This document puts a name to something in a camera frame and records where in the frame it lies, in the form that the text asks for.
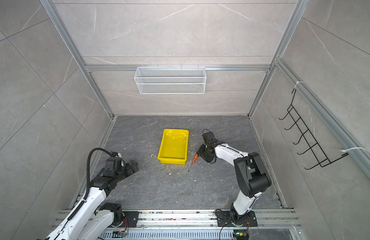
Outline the orange handled screwdriver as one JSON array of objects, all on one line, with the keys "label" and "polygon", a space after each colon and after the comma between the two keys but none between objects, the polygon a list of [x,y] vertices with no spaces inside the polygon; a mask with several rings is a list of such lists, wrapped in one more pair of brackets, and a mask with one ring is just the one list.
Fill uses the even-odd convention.
[{"label": "orange handled screwdriver", "polygon": [[189,171],[190,171],[190,169],[194,166],[194,164],[195,164],[196,160],[198,159],[198,157],[199,157],[199,154],[198,154],[198,153],[196,153],[196,154],[195,154],[195,156],[194,156],[194,158],[193,158],[193,160],[191,161],[191,163],[190,163],[190,165],[189,165],[189,167],[188,167],[188,172],[189,172]]}]

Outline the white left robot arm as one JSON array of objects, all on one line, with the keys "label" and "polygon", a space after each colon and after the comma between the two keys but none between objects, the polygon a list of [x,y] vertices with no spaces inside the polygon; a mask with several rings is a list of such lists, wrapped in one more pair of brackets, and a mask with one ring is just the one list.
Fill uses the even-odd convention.
[{"label": "white left robot arm", "polygon": [[139,171],[136,161],[126,163],[120,157],[109,158],[106,167],[89,182],[80,202],[53,230],[47,240],[96,240],[108,227],[126,224],[122,205],[104,203],[118,182]]}]

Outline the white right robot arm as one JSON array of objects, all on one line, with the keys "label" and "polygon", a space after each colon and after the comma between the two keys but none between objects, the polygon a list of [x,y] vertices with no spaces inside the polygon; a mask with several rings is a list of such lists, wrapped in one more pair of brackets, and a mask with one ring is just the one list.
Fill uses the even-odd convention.
[{"label": "white right robot arm", "polygon": [[229,221],[242,225],[243,221],[249,219],[255,201],[272,185],[268,170],[258,153],[237,150],[219,141],[213,132],[206,129],[203,130],[202,137],[204,144],[197,150],[195,159],[202,158],[209,164],[221,159],[235,167],[240,192],[231,205]]}]

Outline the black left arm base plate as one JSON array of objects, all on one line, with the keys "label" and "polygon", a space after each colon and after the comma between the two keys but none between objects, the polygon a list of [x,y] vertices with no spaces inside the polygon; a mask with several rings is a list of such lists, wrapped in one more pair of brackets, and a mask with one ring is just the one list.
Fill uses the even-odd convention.
[{"label": "black left arm base plate", "polygon": [[112,228],[135,228],[139,219],[140,212],[138,211],[123,211],[114,213],[114,222]]}]

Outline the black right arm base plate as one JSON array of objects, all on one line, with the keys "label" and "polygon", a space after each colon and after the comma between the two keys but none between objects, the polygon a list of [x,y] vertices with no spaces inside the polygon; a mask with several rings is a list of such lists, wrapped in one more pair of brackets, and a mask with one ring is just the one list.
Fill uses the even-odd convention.
[{"label": "black right arm base plate", "polygon": [[219,227],[257,227],[257,217],[253,211],[244,215],[237,215],[234,211],[215,210]]}]

